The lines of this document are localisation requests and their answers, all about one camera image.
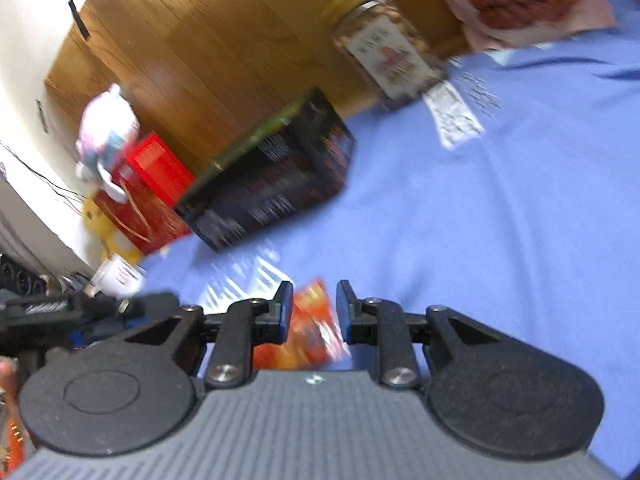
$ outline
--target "blue bedsheet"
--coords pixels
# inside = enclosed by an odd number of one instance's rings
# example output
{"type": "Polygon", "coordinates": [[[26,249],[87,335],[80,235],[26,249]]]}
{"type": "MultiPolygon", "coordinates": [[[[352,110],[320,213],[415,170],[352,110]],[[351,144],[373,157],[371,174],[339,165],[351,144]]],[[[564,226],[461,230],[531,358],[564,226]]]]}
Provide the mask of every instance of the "blue bedsheet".
{"type": "Polygon", "coordinates": [[[225,254],[179,240],[143,263],[146,290],[195,302],[259,260],[299,285],[322,276],[332,294],[347,278],[407,311],[447,304],[587,370],[606,400],[591,451],[628,474],[640,462],[640,12],[610,1],[615,30],[450,67],[482,136],[446,150],[422,101],[359,115],[342,194],[225,254]],[[469,75],[495,106],[476,105],[469,75]]]}

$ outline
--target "pink plush toy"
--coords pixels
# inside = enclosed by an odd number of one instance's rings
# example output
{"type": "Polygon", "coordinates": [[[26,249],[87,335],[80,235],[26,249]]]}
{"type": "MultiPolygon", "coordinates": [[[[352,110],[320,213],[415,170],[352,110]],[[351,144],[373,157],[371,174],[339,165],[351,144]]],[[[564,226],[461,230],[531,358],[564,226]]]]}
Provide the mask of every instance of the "pink plush toy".
{"type": "Polygon", "coordinates": [[[140,123],[131,106],[112,84],[89,102],[82,114],[76,150],[80,162],[76,175],[84,182],[93,181],[116,202],[125,203],[126,193],[111,181],[111,172],[138,139],[140,123]]]}

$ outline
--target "black box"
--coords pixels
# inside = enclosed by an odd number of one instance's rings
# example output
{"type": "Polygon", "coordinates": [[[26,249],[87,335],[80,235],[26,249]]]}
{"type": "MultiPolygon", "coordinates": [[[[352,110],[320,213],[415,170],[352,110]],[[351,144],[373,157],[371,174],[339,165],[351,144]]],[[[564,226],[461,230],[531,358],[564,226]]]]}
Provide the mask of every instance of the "black box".
{"type": "Polygon", "coordinates": [[[214,159],[175,211],[219,250],[338,193],[355,140],[319,89],[214,159]]]}

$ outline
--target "orange snack bag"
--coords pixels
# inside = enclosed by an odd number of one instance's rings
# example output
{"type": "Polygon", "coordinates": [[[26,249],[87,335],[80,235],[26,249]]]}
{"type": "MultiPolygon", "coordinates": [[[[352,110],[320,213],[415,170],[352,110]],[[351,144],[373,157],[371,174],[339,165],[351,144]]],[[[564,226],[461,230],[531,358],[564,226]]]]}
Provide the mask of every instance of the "orange snack bag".
{"type": "Polygon", "coordinates": [[[254,368],[316,368],[341,359],[346,353],[324,281],[316,278],[293,295],[287,341],[254,348],[254,368]]]}

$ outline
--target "yellow jar lid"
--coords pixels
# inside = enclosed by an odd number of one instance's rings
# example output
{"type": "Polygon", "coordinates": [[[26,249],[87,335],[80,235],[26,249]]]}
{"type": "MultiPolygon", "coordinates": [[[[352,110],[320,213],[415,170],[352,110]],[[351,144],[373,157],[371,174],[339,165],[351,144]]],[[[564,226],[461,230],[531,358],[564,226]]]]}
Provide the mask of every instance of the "yellow jar lid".
{"type": "Polygon", "coordinates": [[[334,0],[322,12],[322,22],[327,27],[333,28],[353,9],[366,1],[367,0],[334,0]]]}

